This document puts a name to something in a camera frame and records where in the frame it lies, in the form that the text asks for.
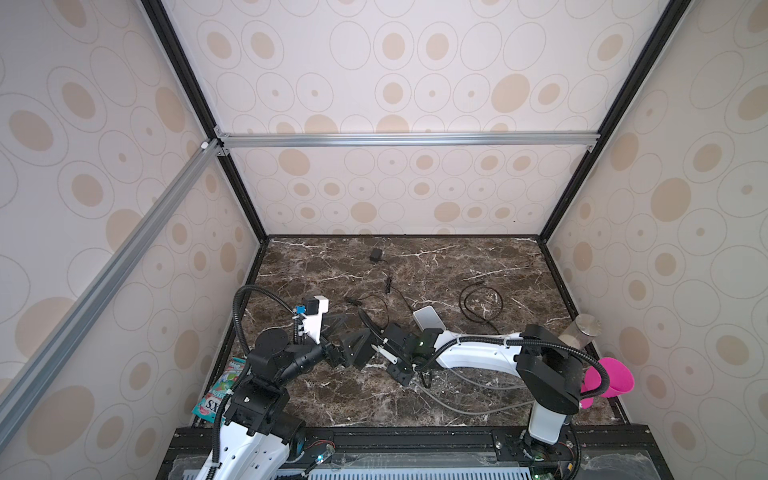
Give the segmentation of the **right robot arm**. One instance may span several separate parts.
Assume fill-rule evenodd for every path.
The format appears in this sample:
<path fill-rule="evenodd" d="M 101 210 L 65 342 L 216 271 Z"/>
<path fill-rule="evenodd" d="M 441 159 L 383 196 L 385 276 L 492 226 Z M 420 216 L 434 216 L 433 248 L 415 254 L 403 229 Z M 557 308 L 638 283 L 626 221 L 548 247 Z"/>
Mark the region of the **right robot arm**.
<path fill-rule="evenodd" d="M 373 349 L 390 361 L 393 377 L 402 384 L 434 369 L 471 368 L 518 377 L 533 398 L 528 436 L 545 445 L 559 441 L 562 427 L 583 401 L 610 387 L 610 375 L 598 360 L 538 325 L 496 336 L 437 328 L 415 336 L 393 330 L 379 334 Z"/>

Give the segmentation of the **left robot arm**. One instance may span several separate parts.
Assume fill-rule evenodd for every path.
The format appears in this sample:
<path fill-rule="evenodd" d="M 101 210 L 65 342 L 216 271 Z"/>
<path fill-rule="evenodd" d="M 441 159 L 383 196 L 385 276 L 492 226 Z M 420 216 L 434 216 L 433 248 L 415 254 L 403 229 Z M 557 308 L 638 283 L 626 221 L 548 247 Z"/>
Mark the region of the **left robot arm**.
<path fill-rule="evenodd" d="M 242 328 L 245 295 L 259 293 L 275 301 L 292 319 L 293 334 L 281 328 L 263 331 L 249 343 Z M 304 451 L 305 422 L 284 412 L 287 385 L 326 362 L 352 364 L 349 347 L 332 343 L 324 326 L 327 298 L 317 295 L 291 307 L 256 284 L 239 288 L 233 299 L 233 323 L 246 354 L 242 372 L 226 391 L 213 421 L 210 453 L 199 479 L 275 479 L 287 461 Z"/>

